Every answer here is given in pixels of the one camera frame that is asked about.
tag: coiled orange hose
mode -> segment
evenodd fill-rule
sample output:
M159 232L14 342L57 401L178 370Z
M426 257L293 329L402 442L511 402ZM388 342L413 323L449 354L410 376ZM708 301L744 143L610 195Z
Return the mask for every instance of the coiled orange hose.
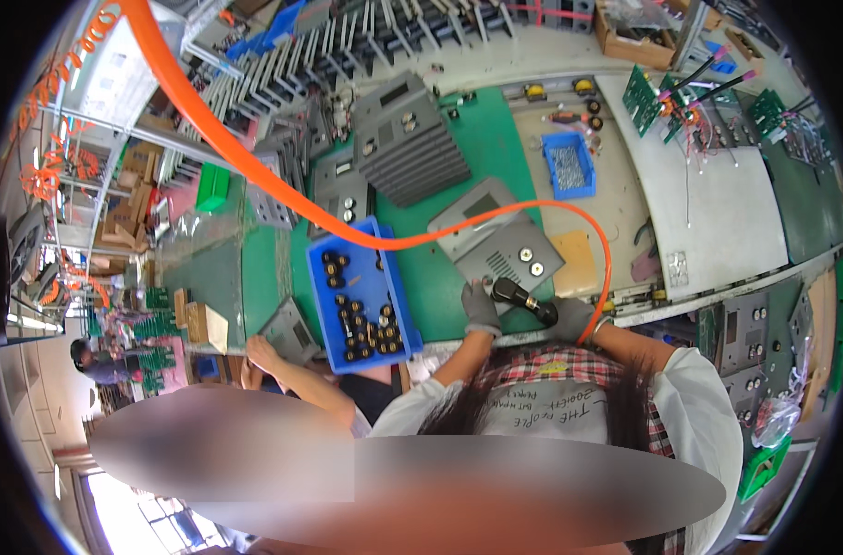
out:
M135 39L137 39L144 58L159 80L163 91L166 92L166 95L168 95L172 103L178 108L182 116L187 118L193 127L199 131L205 141L225 160L246 176L249 181L258 184L265 192L274 196L282 204L285 204L332 234L368 249L403 250L444 237L461 228L474 226L495 216L527 208L553 206L570 210L585 218L595 228L601 245L604 248L604 287L601 289L600 298L595 306L591 321L579 337L577 344L581 345L594 330L597 320L604 310L606 297L610 291L610 280L613 276L613 260L604 230L584 210L571 204L561 203L560 201L525 201L512 204L511 206L504 206L496 210L490 210L433 234L419 234L398 239L374 237L351 228L337 217L330 215L319 206L316 206L316 204L309 201L301 193L274 175L250 151L240 145L238 140L218 121L208 106L205 105L205 102L194 91L187 77L181 68L178 67L177 61L171 52L169 52L168 46L162 38L160 28L146 0L120 0L119 6L121 7L122 15L128 17L128 23L135 34Z
M86 52L93 52L94 44L100 43L106 38L107 32L116 25L118 19L115 13L105 12L105 8L112 4L115 4L115 2L108 0L101 6L94 18L88 22L85 34L73 44L66 54L61 56L60 61L47 74L39 78L38 83L27 95L24 104L21 105L16 121L11 126L8 139L15 140L18 128L26 130L30 122L38 115L39 104L49 105L51 95L57 94L61 80L64 83L70 81L70 69L66 66L68 60L74 68L82 68L82 60L80 60L77 50L81 47Z
M60 290L61 286L57 284L57 280L54 280L53 282L51 282L51 290L49 291L49 294L40 298L38 300L38 304L43 306L48 305L57 298L57 294L60 292Z

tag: blue tray of screws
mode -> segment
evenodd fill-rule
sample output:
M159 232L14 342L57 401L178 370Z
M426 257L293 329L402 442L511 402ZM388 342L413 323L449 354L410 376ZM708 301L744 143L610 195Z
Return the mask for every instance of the blue tray of screws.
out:
M548 161L555 200L594 196L597 190L594 162L580 132L542 135L541 153Z
M394 236L375 216L352 227L376 237ZM424 349L393 251L367 249L329 235L312 243L305 254L333 373L397 364Z

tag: blue plastic bin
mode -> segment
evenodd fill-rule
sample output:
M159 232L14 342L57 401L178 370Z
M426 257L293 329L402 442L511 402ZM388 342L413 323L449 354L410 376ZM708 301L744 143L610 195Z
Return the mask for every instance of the blue plastic bin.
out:
M273 18L271 28L264 33L264 50L271 50L277 45L278 38L293 33L298 12L302 10L304 4L305 0L301 0L279 11L277 16Z
M394 236L391 227L379 225L375 216L367 216L352 227L376 237L393 238ZM322 259L323 252L327 250L333 250L350 259L350 264L343 269L341 274L344 281L348 283L342 289L335 290L327 286L327 275ZM326 344L329 365L335 374L353 374L377 366L397 364L424 349L422 334L416 329L413 318L409 314L409 303L406 301L403 280L400 279L397 268L397 257L393 251L383 250L381 253L384 271L375 267L377 260L375 250L360 247L335 235L315 241L305 251L316 303L316 314L319 316L320 328L323 331L323 342ZM347 295L352 301L362 301L363 314L372 323L378 321L382 305L390 302L394 307L400 334L403 336L403 351L389 354L375 351L368 359L345 361L344 332L338 318L338 311L341 308L335 304L335 295L339 293Z
M714 54L717 49L721 47L721 44L705 41L705 46L712 54ZM731 74L738 69L738 66L736 65L736 62L733 61L730 54L725 54L724 58L721 60L711 62L711 69L718 73Z
M585 144L585 137L579 131L567 131L564 133L552 133L541 136L542 155L548 161L548 169L551 172L551 187L554 188L555 200L578 199L583 196L594 196L597 191L594 162L591 161L591 154L588 145ZM579 156L579 164L582 166L585 184L581 187L570 189L559 189L558 179L555 176L554 160L551 159L549 150L551 148L575 148Z

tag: white shirt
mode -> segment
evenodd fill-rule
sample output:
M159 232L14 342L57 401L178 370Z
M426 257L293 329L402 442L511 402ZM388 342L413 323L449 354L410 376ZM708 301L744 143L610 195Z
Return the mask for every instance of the white shirt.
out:
M421 383L384 409L369 437L415 435L428 412L460 387L434 379ZM730 516L742 472L742 434L715 367L697 349L677 349L654 377L652 391L677 460L708 472L727 490L720 509L686 528L685 553L700 555ZM572 380L498 388L483 433L606 443L603 399L595 385Z

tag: ventilation slot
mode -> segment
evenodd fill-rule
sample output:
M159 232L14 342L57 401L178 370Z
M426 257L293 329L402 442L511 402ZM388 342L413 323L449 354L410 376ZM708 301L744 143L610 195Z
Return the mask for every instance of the ventilation slot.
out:
M514 269L511 268L511 265L508 264L508 261L505 260L505 257L502 256L501 252L495 251L488 259L486 259L486 263L489 264L489 267L493 270L493 274L495 274L496 277L508 278L512 282L520 281L520 278L517 277Z

